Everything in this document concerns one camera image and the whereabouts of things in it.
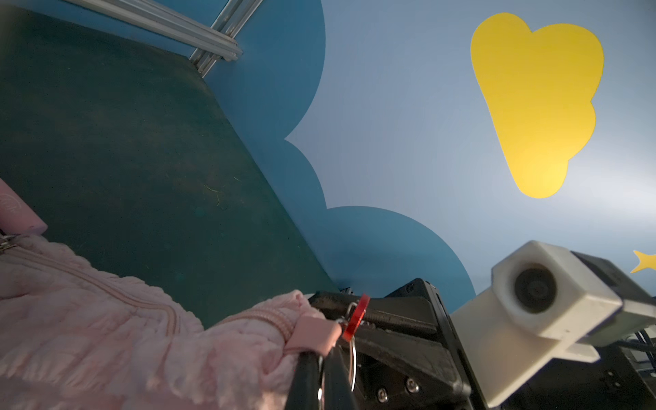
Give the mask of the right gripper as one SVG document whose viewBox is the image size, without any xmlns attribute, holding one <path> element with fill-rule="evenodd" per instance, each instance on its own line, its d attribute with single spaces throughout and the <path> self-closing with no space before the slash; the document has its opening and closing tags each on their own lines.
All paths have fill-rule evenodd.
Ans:
<svg viewBox="0 0 656 410">
<path fill-rule="evenodd" d="M 327 319 L 347 314 L 361 297 L 318 292 L 309 298 Z M 415 279 L 371 298 L 355 333 L 358 370 L 355 395 L 363 409 L 485 409 L 437 289 Z M 319 409 L 320 359 L 299 355 L 285 410 Z M 322 408 L 356 410 L 343 350 L 323 363 Z"/>
</svg>

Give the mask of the pink fluffy zipper bag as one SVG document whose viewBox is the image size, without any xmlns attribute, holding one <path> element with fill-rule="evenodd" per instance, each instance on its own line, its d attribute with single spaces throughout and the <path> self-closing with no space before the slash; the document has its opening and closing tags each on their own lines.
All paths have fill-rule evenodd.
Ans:
<svg viewBox="0 0 656 410">
<path fill-rule="evenodd" d="M 300 355 L 340 336 L 298 290 L 205 328 L 66 245 L 1 241 L 4 409 L 281 409 Z"/>
</svg>

